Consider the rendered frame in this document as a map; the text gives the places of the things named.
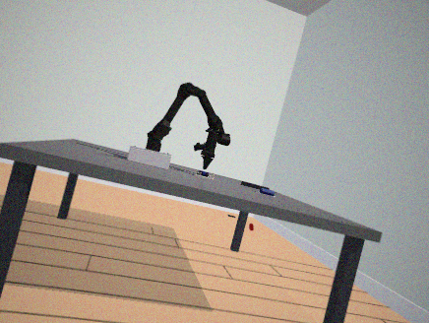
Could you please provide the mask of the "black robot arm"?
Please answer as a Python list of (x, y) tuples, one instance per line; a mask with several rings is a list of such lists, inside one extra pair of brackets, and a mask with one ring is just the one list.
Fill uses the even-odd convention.
[(206, 132), (209, 132), (207, 141), (215, 143), (217, 142), (218, 144), (225, 146), (230, 144), (230, 134), (224, 133), (222, 121), (215, 114), (206, 92), (199, 89), (198, 87), (195, 87), (191, 83), (186, 83), (180, 86), (177, 93), (177, 98), (170, 106), (163, 119), (155, 125), (151, 132), (148, 133), (148, 142), (146, 146), (147, 150), (160, 152), (161, 140), (163, 137), (169, 134), (170, 130), (172, 129), (170, 127), (171, 121), (175, 117), (185, 99), (187, 99), (189, 96), (197, 97), (199, 99), (207, 115), (208, 124), (210, 127), (206, 130)]

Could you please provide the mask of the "black cylindrical battery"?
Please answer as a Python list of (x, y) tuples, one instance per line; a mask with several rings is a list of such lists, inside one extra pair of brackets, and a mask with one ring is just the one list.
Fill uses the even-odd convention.
[[(201, 175), (202, 175), (202, 176), (209, 177), (209, 173), (208, 173), (208, 172), (204, 172), (204, 171), (198, 170), (199, 175), (200, 175), (200, 172), (201, 172)], [(198, 173), (197, 173), (197, 174), (198, 174)]]

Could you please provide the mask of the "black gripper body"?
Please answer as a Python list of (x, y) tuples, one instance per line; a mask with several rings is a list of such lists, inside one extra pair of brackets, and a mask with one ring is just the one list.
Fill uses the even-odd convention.
[(214, 158), (215, 157), (215, 147), (216, 143), (207, 141), (206, 142), (206, 150), (201, 151), (201, 155), (208, 158)]

